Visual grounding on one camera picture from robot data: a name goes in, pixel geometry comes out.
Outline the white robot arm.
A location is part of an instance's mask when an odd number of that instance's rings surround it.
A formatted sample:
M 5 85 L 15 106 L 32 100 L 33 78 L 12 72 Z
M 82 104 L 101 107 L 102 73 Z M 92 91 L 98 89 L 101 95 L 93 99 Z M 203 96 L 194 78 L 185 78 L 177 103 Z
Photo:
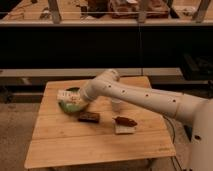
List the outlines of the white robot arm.
M 99 96 L 119 99 L 173 118 L 192 128 L 187 171 L 213 171 L 213 98 L 152 88 L 135 87 L 119 82 L 115 69 L 107 69 L 80 88 L 84 101 Z

